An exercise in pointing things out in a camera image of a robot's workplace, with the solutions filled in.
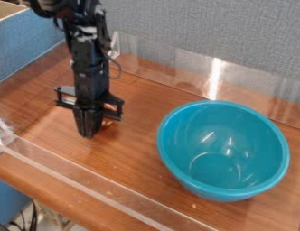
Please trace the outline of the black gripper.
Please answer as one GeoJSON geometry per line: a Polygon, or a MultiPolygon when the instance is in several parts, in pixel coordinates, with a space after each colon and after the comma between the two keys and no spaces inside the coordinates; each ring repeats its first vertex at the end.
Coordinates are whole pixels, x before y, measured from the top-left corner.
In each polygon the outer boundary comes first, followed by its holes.
{"type": "Polygon", "coordinates": [[[103,118],[122,119],[124,101],[110,93],[108,65],[79,67],[71,65],[74,85],[55,87],[56,104],[72,110],[82,137],[94,137],[100,131],[103,118]],[[90,121],[90,135],[86,121],[90,121]]]}

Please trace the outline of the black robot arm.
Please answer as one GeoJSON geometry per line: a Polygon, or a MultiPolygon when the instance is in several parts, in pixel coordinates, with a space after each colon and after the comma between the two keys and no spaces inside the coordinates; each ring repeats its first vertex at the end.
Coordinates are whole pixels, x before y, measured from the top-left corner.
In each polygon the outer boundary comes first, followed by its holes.
{"type": "Polygon", "coordinates": [[[99,0],[21,0],[64,32],[74,85],[56,88],[56,104],[72,110],[80,136],[94,137],[103,120],[122,118],[123,100],[108,91],[111,39],[99,0]]]}

